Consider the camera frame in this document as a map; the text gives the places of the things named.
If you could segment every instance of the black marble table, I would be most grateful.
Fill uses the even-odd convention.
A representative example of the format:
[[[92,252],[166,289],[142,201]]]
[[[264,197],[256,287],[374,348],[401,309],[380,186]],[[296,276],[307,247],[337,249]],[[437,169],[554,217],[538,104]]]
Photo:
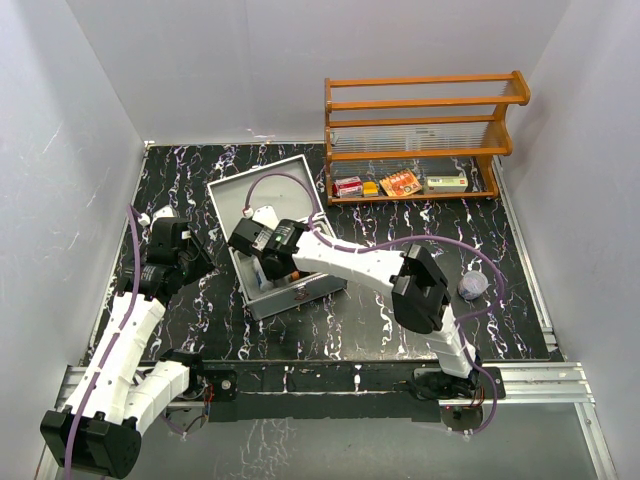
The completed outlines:
[[[424,338],[402,329],[390,305],[366,287],[350,283],[346,291],[310,302],[262,321],[243,308],[228,250],[207,184],[298,154],[306,156],[324,199],[324,147],[298,145],[205,145],[154,147],[148,152],[134,206],[153,211],[171,204],[189,218],[217,270],[183,288],[154,332],[144,359],[155,360],[169,348],[200,352],[207,360],[409,360],[434,358]],[[549,354],[500,199],[478,201],[388,202],[332,206],[327,216],[338,237],[373,244],[412,234],[437,234],[480,248],[507,281],[503,308],[495,316],[472,321],[465,333],[484,359],[539,360]],[[144,249],[147,232],[141,239]],[[432,253],[451,285],[468,268],[482,269],[491,286],[473,303],[453,293],[457,315],[483,308],[495,295],[491,272],[471,254],[432,244]],[[127,232],[113,277],[131,256]],[[110,302],[101,323],[109,316]]]

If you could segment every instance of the gray floor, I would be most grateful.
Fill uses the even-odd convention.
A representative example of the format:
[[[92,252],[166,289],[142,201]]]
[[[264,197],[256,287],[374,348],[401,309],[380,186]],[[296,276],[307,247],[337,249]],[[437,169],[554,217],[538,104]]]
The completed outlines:
[[[469,442],[437,428],[408,420],[258,420],[208,424],[183,442],[158,421],[128,479],[596,478],[573,405],[502,405]]]

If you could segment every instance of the gray box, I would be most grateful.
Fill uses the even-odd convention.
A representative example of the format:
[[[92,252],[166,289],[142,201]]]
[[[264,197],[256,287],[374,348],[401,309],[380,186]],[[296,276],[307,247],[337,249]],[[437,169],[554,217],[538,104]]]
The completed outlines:
[[[242,218],[242,209],[251,184],[262,175],[274,172],[294,175],[308,186],[318,205],[319,213],[314,218],[316,225],[320,226],[325,234],[335,237],[322,209],[307,160],[304,155],[297,155],[264,167],[256,166],[247,172],[207,185],[224,239],[229,240],[229,235]],[[252,208],[256,210],[266,205],[273,207],[279,220],[292,219],[303,223],[307,223],[313,208],[302,187],[286,177],[269,177],[256,186],[251,196]],[[315,273],[285,287],[262,292],[258,287],[251,258],[232,248],[229,249],[229,253],[240,281],[244,303],[256,320],[294,308],[347,286],[344,279]]]

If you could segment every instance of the box lid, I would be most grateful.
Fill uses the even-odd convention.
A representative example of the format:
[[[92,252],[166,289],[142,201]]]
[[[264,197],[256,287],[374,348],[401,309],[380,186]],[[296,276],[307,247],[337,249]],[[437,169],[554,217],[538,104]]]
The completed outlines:
[[[229,240],[229,235],[242,218],[242,209],[249,188],[255,180],[268,173],[287,173],[301,180],[313,193],[317,210],[323,211],[304,155],[296,155],[261,167],[255,166],[246,172],[207,185],[225,240]],[[280,220],[301,220],[308,217],[313,210],[307,193],[300,185],[290,178],[278,176],[262,180],[251,195],[251,207],[254,211],[266,205],[273,207]]]

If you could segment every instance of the cable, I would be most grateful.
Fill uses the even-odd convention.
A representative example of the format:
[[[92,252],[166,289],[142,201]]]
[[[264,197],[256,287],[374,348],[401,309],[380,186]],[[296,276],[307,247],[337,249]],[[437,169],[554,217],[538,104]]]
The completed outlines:
[[[480,317],[482,315],[489,314],[494,310],[494,308],[496,306],[501,304],[502,299],[504,298],[504,292],[505,292],[505,284],[504,284],[504,279],[503,279],[502,272],[498,269],[498,267],[495,266],[493,261],[491,261],[491,259],[489,257],[487,257],[484,253],[482,253],[480,250],[477,250],[477,249],[473,248],[472,246],[467,245],[466,243],[460,242],[458,240],[454,240],[452,238],[447,238],[447,237],[440,237],[438,235],[412,235],[410,237],[398,238],[398,239],[395,239],[395,240],[391,240],[390,242],[385,242],[385,243],[382,243],[380,245],[374,245],[372,247],[365,247],[365,248],[345,247],[345,246],[342,246],[342,245],[336,245],[336,244],[332,243],[330,240],[328,240],[326,237],[324,237],[318,231],[318,229],[315,228],[313,217],[316,215],[316,213],[318,213],[318,205],[314,200],[313,193],[311,192],[311,190],[309,189],[309,187],[307,185],[304,185],[302,183],[302,181],[300,179],[298,179],[297,177],[294,177],[293,175],[290,175],[288,173],[268,173],[266,175],[263,175],[263,176],[257,178],[256,180],[254,180],[254,182],[249,187],[249,191],[247,192],[247,196],[246,196],[245,202],[244,202],[245,204],[244,204],[243,212],[250,208],[251,194],[253,193],[253,190],[255,189],[256,185],[258,183],[260,183],[262,180],[264,180],[265,178],[272,177],[272,176],[281,176],[281,177],[290,178],[290,179],[294,180],[296,183],[298,183],[305,190],[305,192],[307,192],[307,195],[309,196],[309,200],[311,201],[311,205],[312,205],[312,212],[311,212],[311,215],[309,215],[309,220],[308,220],[309,227],[312,229],[313,234],[315,235],[315,237],[318,240],[320,240],[325,245],[327,245],[327,246],[329,246],[331,248],[334,248],[334,249],[336,249],[338,251],[358,254],[358,253],[372,252],[374,250],[382,250],[382,249],[390,248],[392,246],[403,244],[403,243],[407,243],[407,242],[430,241],[430,242],[440,242],[440,243],[446,243],[446,244],[449,244],[449,245],[454,245],[454,246],[456,246],[458,248],[461,248],[463,250],[467,250],[467,251],[473,253],[478,258],[480,258],[482,261],[484,261],[489,266],[489,268],[491,268],[491,270],[493,272],[493,275],[496,278],[496,289],[497,289],[496,298],[494,299],[493,302],[491,302],[491,304],[487,308],[484,308],[484,309],[479,310],[477,312],[470,312],[470,313],[467,313],[465,315],[462,315],[461,317],[456,318],[456,320],[455,320],[456,326],[460,326],[464,322],[467,322],[468,320],[471,320],[473,318],[478,318],[478,317]],[[496,409],[498,407],[498,388],[497,388],[497,386],[496,386],[496,384],[495,384],[495,382],[493,380],[493,377],[489,374],[489,372],[487,372],[480,365],[477,365],[475,363],[475,359],[472,359],[471,355],[469,355],[468,349],[464,348],[464,346],[467,344],[467,339],[464,336],[464,332],[462,331],[462,328],[458,328],[458,335],[460,336],[460,342],[462,343],[462,347],[464,349],[465,356],[467,357],[467,361],[471,364],[471,366],[476,371],[478,371],[479,373],[481,373],[482,375],[487,377],[487,379],[489,380],[489,383],[491,384],[491,390],[492,390],[492,393],[493,393],[493,402],[491,404],[491,412],[489,413],[489,417],[487,418],[487,420],[482,425],[480,425],[477,429],[474,430],[474,433],[479,433],[482,430],[484,430],[485,428],[487,428],[487,426],[491,423],[491,421],[495,417]]]
[[[131,302],[129,303],[129,308],[127,309],[124,317],[122,317],[122,321],[118,326],[119,331],[125,327],[127,322],[129,321],[129,317],[133,313],[133,308],[136,304],[136,297],[138,296],[138,289],[140,288],[140,269],[141,269],[141,261],[140,261],[140,249],[138,248],[138,230],[136,228],[136,216],[140,214],[136,212],[136,210],[131,206],[127,206],[127,217],[129,218],[129,226],[131,227],[131,237],[133,242],[133,259],[134,259],[134,273],[133,273],[133,290],[131,292]],[[78,426],[80,425],[80,420],[82,419],[82,414],[84,413],[84,409],[89,403],[89,397],[93,392],[93,389],[98,382],[98,377],[100,376],[100,370],[104,367],[107,362],[107,358],[109,358],[109,354],[113,350],[113,346],[116,341],[120,337],[119,333],[114,333],[105,349],[102,358],[98,362],[98,371],[94,372],[91,380],[89,381],[89,385],[80,400],[80,404],[78,405],[78,409],[76,411],[75,417],[73,417],[73,422],[71,422],[71,428],[69,430],[69,436],[67,438],[67,447],[64,452],[64,476],[66,480],[71,480],[71,461],[73,459],[73,445],[76,440],[76,434],[78,433]]]

